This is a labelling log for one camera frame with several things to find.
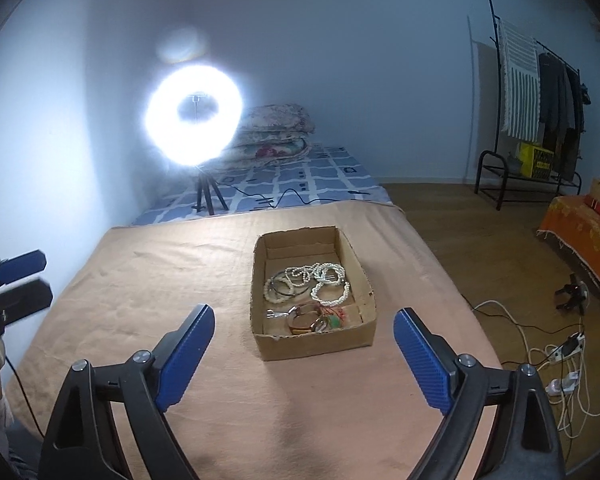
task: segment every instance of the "black metal rack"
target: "black metal rack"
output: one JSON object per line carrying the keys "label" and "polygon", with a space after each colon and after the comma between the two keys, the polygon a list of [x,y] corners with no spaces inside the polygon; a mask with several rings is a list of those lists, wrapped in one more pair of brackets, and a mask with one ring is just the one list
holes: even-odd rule
{"label": "black metal rack", "polygon": [[[493,11],[493,2],[489,0],[489,6],[491,7],[491,19],[493,20],[493,32],[494,38],[491,38],[492,41],[496,45],[496,56],[498,58],[498,120],[496,122],[496,137],[493,144],[493,150],[484,150],[480,154],[480,158],[478,159],[478,170],[475,175],[475,185],[474,185],[474,193],[478,194],[478,192],[483,193],[488,198],[493,200],[496,203],[496,209],[499,211],[502,207],[503,202],[524,202],[524,203],[534,203],[534,202],[551,202],[551,200],[558,196],[562,195],[560,189],[563,187],[574,187],[578,189],[578,194],[582,189],[582,178],[577,173],[574,172],[574,175],[578,177],[578,183],[576,184],[573,180],[564,179],[560,173],[556,175],[550,176],[548,179],[541,178],[532,178],[528,176],[523,176],[520,174],[512,173],[509,169],[509,165],[507,164],[507,159],[498,153],[498,141],[500,140],[500,116],[501,116],[501,107],[502,107],[502,60],[500,59],[500,42],[498,41],[498,22],[500,19],[499,16]],[[544,48],[547,52],[552,54],[553,56],[560,59],[565,65],[569,66],[574,72],[578,73],[578,79],[580,79],[580,70],[575,69],[569,63],[567,63],[563,58],[558,56],[553,50],[548,48],[545,44],[540,43],[540,41],[536,40],[536,43]],[[485,164],[484,158],[485,156],[490,155],[497,158],[502,166],[494,166],[493,164]],[[482,170],[487,170],[490,173],[496,175],[500,179],[499,187],[481,187],[480,180],[482,178]],[[535,182],[538,184],[545,184],[551,186],[550,189],[545,187],[544,189],[534,189],[531,187],[518,188],[518,189],[507,189],[507,184],[510,180],[523,180],[526,182]],[[512,191],[516,193],[534,193],[535,195],[547,195],[545,198],[527,198],[527,199],[507,199],[505,198],[505,193],[507,191]]]}

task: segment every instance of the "extension cord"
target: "extension cord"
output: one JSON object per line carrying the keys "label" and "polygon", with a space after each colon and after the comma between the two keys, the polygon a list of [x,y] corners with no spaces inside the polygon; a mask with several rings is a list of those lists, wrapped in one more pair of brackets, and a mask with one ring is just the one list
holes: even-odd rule
{"label": "extension cord", "polygon": [[565,377],[560,379],[552,380],[544,389],[548,396],[561,396],[561,395],[569,395],[572,394],[573,391],[578,386],[578,381],[580,380],[580,372],[578,370],[574,372],[569,372],[565,375]]}
{"label": "extension cord", "polygon": [[578,346],[567,356],[562,355],[562,345],[558,346],[551,354],[549,355],[549,362],[551,364],[559,363],[560,361],[564,361],[565,359],[570,359],[574,357],[576,354],[582,352],[582,347],[584,346],[584,334],[578,334]]}

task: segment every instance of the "screw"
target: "screw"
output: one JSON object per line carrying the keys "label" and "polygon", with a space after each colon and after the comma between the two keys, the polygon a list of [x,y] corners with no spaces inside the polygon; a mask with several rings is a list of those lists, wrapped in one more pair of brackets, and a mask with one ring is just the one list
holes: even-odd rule
{"label": "screw", "polygon": [[88,362],[85,359],[80,359],[71,365],[71,370],[81,372],[87,367]]}
{"label": "screw", "polygon": [[460,361],[461,365],[467,366],[469,368],[475,366],[475,364],[477,363],[475,357],[471,354],[460,354],[458,356],[458,361]]}
{"label": "screw", "polygon": [[530,365],[529,363],[524,363],[520,367],[520,371],[522,371],[522,373],[525,374],[526,376],[531,377],[532,375],[534,375],[536,373],[536,367],[533,365]]}
{"label": "screw", "polygon": [[151,352],[148,350],[138,350],[133,357],[134,361],[139,364],[147,362],[150,358]]}

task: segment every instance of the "ring light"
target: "ring light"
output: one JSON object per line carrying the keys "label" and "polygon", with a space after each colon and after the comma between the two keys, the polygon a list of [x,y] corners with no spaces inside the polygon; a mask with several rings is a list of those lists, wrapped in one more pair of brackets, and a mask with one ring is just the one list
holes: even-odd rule
{"label": "ring light", "polygon": [[[178,111],[181,102],[200,94],[216,100],[218,113],[201,123],[183,120]],[[160,83],[144,124],[166,156],[183,166],[196,166],[220,154],[234,136],[241,113],[240,92],[227,75],[210,66],[189,65]]]}

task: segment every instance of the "blue checkered bedsheet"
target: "blue checkered bedsheet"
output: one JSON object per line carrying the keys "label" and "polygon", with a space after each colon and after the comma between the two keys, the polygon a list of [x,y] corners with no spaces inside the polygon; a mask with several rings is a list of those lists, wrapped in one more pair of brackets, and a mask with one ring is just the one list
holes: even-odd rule
{"label": "blue checkered bedsheet", "polygon": [[[289,189],[297,191],[305,202],[318,198],[331,199],[315,200],[310,205],[340,200],[391,203],[384,188],[342,147],[314,146],[305,158],[296,162],[252,170],[214,172],[213,176],[229,207],[229,211],[225,211],[212,190],[216,214],[257,211],[276,204],[278,207],[304,206]],[[238,189],[247,194],[261,194],[264,198],[246,196]],[[196,200],[194,181],[188,185],[178,184],[149,211],[141,214],[132,225],[177,222],[208,216],[206,208],[196,212]]]}

